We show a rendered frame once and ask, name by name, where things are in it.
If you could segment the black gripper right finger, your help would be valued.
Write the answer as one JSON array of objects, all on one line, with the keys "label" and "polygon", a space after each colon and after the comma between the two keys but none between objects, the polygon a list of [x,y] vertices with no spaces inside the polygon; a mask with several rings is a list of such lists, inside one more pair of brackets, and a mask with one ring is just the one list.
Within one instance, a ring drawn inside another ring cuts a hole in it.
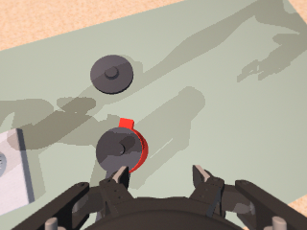
[{"label": "black gripper right finger", "polygon": [[237,213],[248,230],[307,230],[307,217],[247,180],[235,185],[213,176],[200,165],[193,165],[194,192],[184,198],[178,211],[212,218],[225,218],[226,211]]}]

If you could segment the red kettle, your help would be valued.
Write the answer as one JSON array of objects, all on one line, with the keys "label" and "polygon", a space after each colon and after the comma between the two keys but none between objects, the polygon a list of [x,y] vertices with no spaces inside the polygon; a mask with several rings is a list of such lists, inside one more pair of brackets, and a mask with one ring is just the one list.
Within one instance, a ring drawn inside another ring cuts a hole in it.
[{"label": "red kettle", "polygon": [[118,127],[106,131],[99,139],[96,158],[106,171],[106,178],[126,166],[129,166],[130,177],[130,173],[145,162],[148,143],[133,126],[134,120],[121,118]]}]

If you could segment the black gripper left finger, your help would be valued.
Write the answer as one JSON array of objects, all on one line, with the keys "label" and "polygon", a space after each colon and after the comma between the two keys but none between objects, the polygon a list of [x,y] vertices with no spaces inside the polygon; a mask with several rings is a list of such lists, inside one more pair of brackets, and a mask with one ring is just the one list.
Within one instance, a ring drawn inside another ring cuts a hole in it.
[{"label": "black gripper left finger", "polygon": [[121,167],[99,186],[79,182],[24,219],[11,230],[80,230],[90,214],[109,213],[113,218],[146,211],[138,198],[128,191],[129,166]]}]

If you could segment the black round disk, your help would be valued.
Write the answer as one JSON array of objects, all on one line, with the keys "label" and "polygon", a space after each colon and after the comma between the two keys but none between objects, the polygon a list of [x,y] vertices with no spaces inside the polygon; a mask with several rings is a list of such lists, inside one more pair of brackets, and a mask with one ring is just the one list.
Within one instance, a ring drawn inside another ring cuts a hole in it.
[{"label": "black round disk", "polygon": [[133,80],[133,69],[124,57],[108,55],[99,58],[92,66],[90,78],[102,93],[114,95],[128,89]]}]

